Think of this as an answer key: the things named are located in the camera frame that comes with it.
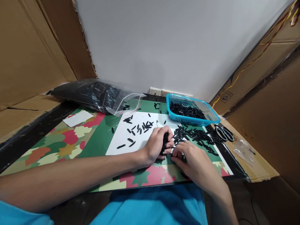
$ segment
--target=power socket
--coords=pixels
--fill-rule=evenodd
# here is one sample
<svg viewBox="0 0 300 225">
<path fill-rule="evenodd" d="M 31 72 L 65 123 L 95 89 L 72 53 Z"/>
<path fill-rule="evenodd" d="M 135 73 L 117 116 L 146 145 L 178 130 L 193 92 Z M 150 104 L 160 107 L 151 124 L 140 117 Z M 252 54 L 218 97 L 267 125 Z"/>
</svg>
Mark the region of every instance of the power socket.
<svg viewBox="0 0 300 225">
<path fill-rule="evenodd" d="M 177 92 L 173 92 L 173 91 L 167 91 L 167 90 L 163 90 L 163 89 L 162 89 L 162 92 L 161 92 L 161 96 L 166 97 L 167 94 L 169 94 L 169 93 L 171 93 L 171 94 L 178 94 L 178 95 L 182 95 L 182 96 L 189 97 L 189 98 L 193 97 L 192 95 L 181 94 L 181 93 L 177 93 Z"/>
<path fill-rule="evenodd" d="M 161 89 L 155 88 L 155 87 L 150 87 L 150 94 L 151 95 L 156 95 L 156 96 L 160 96 L 162 93 Z"/>
</svg>

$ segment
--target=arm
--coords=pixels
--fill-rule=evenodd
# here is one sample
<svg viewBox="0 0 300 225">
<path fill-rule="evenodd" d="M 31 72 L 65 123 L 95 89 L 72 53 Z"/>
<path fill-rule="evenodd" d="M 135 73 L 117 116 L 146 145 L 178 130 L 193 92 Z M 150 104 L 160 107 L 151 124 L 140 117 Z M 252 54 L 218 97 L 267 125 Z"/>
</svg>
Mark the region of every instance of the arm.
<svg viewBox="0 0 300 225">
<path fill-rule="evenodd" d="M 168 126 L 154 128 L 144 148 L 115 156 L 89 157 L 51 163 L 0 178 L 0 200 L 31 212 L 42 212 L 119 174 L 148 167 L 159 156 Z"/>
<path fill-rule="evenodd" d="M 181 160 L 182 153 L 187 163 Z M 211 224 L 238 224 L 229 188 L 204 150 L 190 142 L 180 142 L 174 148 L 171 160 L 212 197 L 214 211 L 212 211 Z"/>
</svg>

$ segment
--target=white wall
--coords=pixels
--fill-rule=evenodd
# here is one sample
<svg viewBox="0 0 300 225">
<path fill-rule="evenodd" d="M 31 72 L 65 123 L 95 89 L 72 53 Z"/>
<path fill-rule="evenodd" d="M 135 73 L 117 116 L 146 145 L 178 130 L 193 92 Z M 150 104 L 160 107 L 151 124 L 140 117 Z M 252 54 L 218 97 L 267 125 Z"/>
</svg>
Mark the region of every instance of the white wall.
<svg viewBox="0 0 300 225">
<path fill-rule="evenodd" d="M 97 75 L 211 101 L 292 0 L 77 0 Z"/>
</svg>

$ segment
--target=blue basket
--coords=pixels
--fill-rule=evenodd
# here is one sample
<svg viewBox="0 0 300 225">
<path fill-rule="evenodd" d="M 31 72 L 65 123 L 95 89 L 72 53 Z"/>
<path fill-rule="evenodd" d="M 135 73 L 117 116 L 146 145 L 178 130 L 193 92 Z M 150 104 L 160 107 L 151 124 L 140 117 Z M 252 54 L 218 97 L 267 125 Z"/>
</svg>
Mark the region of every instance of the blue basket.
<svg viewBox="0 0 300 225">
<path fill-rule="evenodd" d="M 215 113 L 212 107 L 204 101 L 201 101 L 199 99 L 184 97 L 176 94 L 167 94 L 166 98 L 167 98 L 167 110 L 169 112 L 169 118 L 173 121 L 198 125 L 198 126 L 207 126 L 211 123 L 220 123 L 220 118 L 218 117 L 218 115 Z M 203 112 L 207 120 L 181 116 L 171 112 L 170 110 L 171 101 L 173 103 L 183 104 L 186 107 L 192 106 L 195 108 L 195 106 L 197 106 Z"/>
</svg>

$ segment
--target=green cutting mat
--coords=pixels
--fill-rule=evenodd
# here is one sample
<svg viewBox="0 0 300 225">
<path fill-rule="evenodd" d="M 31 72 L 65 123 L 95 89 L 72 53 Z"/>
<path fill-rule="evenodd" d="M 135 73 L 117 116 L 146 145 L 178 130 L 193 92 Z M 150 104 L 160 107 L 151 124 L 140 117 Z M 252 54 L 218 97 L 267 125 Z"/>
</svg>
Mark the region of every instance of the green cutting mat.
<svg viewBox="0 0 300 225">
<path fill-rule="evenodd" d="M 167 114 L 166 103 L 158 103 L 160 103 L 158 105 L 159 110 L 155 109 L 154 102 L 143 100 L 139 112 L 160 113 L 161 110 L 163 114 Z M 121 117 L 104 115 L 86 108 L 79 108 L 70 116 L 79 113 L 83 109 L 90 112 L 93 117 L 74 127 L 68 127 L 64 122 L 61 122 L 8 167 L 1 176 L 53 162 L 74 158 L 105 156 L 113 138 L 111 128 L 114 127 L 115 130 L 118 128 Z M 188 126 L 189 129 L 203 130 L 202 127 Z M 207 155 L 222 176 L 229 176 L 228 170 L 219 156 L 214 156 L 210 153 Z M 171 155 L 168 155 L 164 160 L 156 160 L 148 168 L 121 174 L 89 191 L 107 191 L 187 181 L 186 176 L 182 175 L 179 167 L 170 158 Z"/>
</svg>

